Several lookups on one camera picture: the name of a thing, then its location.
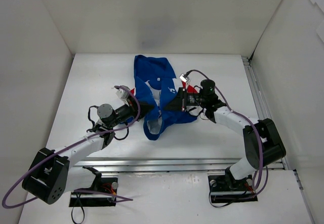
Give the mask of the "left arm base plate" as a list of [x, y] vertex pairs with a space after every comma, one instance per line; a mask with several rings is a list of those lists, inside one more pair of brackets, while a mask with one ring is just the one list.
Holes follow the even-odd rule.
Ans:
[[116, 197], [103, 195], [116, 195], [118, 188], [118, 177], [104, 177], [102, 183], [97, 187], [87, 188], [87, 191], [95, 191], [95, 193], [75, 193], [72, 192], [69, 199], [69, 207], [115, 207]]

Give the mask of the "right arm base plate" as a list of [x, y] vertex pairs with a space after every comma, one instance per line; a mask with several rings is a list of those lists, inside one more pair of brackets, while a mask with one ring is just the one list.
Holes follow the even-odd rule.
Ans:
[[258, 197], [252, 188], [253, 177], [237, 180], [233, 185], [225, 175], [209, 175], [209, 202], [215, 208], [222, 208], [233, 203], [256, 202]]

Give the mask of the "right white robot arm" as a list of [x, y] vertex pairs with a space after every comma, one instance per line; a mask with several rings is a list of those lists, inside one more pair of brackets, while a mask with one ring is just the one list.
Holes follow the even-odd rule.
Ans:
[[245, 156], [225, 171], [224, 183], [231, 190], [242, 184], [242, 179], [253, 175], [253, 189], [261, 183], [263, 168], [286, 156], [286, 149], [273, 120], [247, 117], [234, 111], [215, 82], [204, 79], [198, 92], [188, 92], [190, 79], [180, 76], [182, 87], [176, 97], [164, 107], [166, 111], [185, 111], [201, 108], [201, 113], [215, 123], [227, 127], [244, 139]]

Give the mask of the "blue white red jacket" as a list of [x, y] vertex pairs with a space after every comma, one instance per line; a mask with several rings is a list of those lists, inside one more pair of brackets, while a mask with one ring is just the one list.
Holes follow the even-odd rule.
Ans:
[[188, 110], [164, 109], [184, 83], [176, 78], [169, 61], [162, 58], [137, 55], [134, 58], [135, 95], [138, 101], [146, 102], [153, 109], [144, 117], [143, 130], [149, 140], [158, 140], [167, 127], [197, 120]]

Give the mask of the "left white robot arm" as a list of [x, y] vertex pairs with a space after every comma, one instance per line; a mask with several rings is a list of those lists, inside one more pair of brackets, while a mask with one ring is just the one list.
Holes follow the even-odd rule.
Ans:
[[78, 166], [77, 163], [106, 148], [115, 139], [115, 126], [128, 126], [129, 119], [145, 117], [154, 109], [154, 105], [130, 100], [117, 109], [110, 104], [95, 108], [99, 120], [93, 123], [80, 144], [57, 150], [45, 147], [37, 152], [30, 166], [31, 173], [22, 181], [26, 191], [47, 204], [55, 203], [65, 192], [79, 189], [84, 193], [98, 192], [103, 183], [101, 172], [93, 167]]

